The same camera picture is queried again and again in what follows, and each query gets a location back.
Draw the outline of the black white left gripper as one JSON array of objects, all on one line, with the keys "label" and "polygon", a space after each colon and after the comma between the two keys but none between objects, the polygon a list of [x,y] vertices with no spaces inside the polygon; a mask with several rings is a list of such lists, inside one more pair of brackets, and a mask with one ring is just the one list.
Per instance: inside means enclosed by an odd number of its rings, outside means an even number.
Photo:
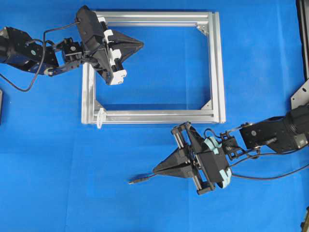
[{"label": "black white left gripper", "polygon": [[122,84],[127,71],[122,63],[143,48],[144,43],[116,30],[96,16],[82,17],[82,44],[92,67],[107,85]]}]

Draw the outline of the black taped right gripper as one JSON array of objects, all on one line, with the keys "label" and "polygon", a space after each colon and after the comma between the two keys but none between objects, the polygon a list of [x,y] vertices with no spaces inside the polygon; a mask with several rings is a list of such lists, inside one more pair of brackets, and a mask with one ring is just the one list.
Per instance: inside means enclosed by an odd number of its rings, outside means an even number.
[{"label": "black taped right gripper", "polygon": [[190,122],[171,130],[178,148],[154,167],[154,174],[192,178],[197,194],[224,189],[231,179],[231,169],[217,136],[201,136]]}]

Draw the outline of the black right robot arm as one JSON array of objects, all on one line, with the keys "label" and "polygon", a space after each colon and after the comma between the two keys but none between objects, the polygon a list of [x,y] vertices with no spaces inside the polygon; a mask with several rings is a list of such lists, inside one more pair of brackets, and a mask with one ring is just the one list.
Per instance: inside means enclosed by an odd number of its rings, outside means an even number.
[{"label": "black right robot arm", "polygon": [[258,123],[237,127],[246,145],[241,148],[230,131],[201,136],[190,122],[171,130],[178,147],[153,169],[153,174],[192,178],[199,195],[222,189],[230,184],[232,170],[229,161],[245,155],[249,159],[261,156],[260,148],[268,146],[283,155],[309,144],[309,105],[300,105],[285,116],[275,116]]}]

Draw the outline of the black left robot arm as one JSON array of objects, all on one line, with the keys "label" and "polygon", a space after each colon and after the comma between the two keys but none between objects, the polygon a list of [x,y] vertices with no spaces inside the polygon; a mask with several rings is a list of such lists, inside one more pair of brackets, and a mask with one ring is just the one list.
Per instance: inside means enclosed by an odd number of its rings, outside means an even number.
[{"label": "black left robot arm", "polygon": [[0,31],[0,61],[35,75],[59,75],[90,64],[107,85],[123,83],[127,75],[123,62],[143,48],[144,43],[109,29],[100,21],[103,37],[94,51],[66,38],[59,43],[31,38],[26,32],[4,27]]}]

